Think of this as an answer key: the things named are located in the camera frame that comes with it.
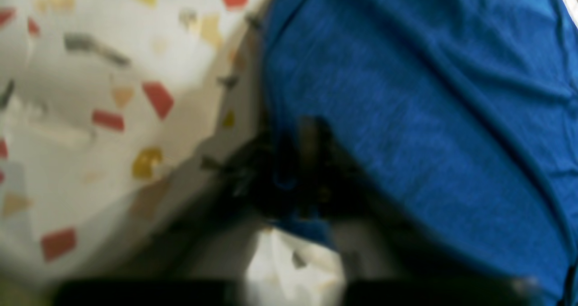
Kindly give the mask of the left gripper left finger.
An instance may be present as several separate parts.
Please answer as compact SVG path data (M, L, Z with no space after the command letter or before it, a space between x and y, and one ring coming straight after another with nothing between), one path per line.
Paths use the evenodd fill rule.
M259 134L218 168L197 201L124 274L70 281L60 306L253 306L244 272L266 223L277 162L289 138Z

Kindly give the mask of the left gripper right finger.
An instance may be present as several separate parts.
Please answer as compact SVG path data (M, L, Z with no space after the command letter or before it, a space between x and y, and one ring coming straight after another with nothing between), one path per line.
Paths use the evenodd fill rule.
M532 306L533 281L484 269L383 198L318 118L301 121L301 216L329 223L342 306Z

